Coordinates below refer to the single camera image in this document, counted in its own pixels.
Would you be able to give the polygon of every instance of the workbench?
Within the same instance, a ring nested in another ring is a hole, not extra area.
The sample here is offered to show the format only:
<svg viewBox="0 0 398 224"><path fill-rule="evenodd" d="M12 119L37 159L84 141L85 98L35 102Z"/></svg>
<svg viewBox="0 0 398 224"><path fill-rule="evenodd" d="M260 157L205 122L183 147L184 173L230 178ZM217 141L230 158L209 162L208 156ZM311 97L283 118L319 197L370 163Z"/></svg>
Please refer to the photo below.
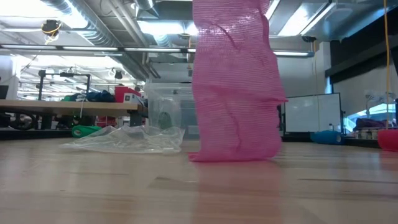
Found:
<svg viewBox="0 0 398 224"><path fill-rule="evenodd" d="M50 120L58 114L80 116L81 110L82 116L129 116L130 126L140 126L148 111L142 105L130 103L0 100L0 113L30 113Z"/></svg>

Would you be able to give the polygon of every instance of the blue object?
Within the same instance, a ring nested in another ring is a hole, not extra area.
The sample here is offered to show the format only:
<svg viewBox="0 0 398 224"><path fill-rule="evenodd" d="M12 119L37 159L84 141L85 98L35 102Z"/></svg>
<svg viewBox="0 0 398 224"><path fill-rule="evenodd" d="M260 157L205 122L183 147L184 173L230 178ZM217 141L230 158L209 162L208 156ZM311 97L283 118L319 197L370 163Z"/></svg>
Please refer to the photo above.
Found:
<svg viewBox="0 0 398 224"><path fill-rule="evenodd" d="M311 134L311 140L318 144L342 145L345 139L338 131L320 131Z"/></svg>
<svg viewBox="0 0 398 224"><path fill-rule="evenodd" d="M116 102L113 95L108 91L103 90L100 93L90 92L87 94L86 99L90 102L103 102L103 103L114 103Z"/></svg>

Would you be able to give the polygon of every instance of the mesh bag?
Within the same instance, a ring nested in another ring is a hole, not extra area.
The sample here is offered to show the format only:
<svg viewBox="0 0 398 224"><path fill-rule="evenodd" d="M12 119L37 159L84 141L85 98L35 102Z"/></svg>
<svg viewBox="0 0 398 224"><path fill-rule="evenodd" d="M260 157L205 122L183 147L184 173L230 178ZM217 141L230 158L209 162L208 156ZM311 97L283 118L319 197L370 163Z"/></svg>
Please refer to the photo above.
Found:
<svg viewBox="0 0 398 224"><path fill-rule="evenodd" d="M280 148L285 101L265 17L269 0L195 0L193 95L201 150L192 161L251 161Z"/></svg>

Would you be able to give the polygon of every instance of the red bucket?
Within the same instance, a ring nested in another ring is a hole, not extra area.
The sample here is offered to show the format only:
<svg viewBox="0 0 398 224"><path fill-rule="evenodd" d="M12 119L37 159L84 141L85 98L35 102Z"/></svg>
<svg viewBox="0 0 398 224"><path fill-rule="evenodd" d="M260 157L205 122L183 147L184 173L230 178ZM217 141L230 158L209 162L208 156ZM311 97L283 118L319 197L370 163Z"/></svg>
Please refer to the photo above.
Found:
<svg viewBox="0 0 398 224"><path fill-rule="evenodd" d="M377 140L383 150L398 152L398 130L381 130L377 135Z"/></svg>

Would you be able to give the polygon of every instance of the whiteboard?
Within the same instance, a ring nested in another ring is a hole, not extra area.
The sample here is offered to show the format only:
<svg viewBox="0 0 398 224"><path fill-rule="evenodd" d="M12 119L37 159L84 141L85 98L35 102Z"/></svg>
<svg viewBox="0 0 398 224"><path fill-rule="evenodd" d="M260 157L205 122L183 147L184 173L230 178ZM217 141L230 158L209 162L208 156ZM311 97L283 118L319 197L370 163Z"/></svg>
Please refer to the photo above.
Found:
<svg viewBox="0 0 398 224"><path fill-rule="evenodd" d="M285 132L317 132L341 125L340 95L288 98L285 104Z"/></svg>

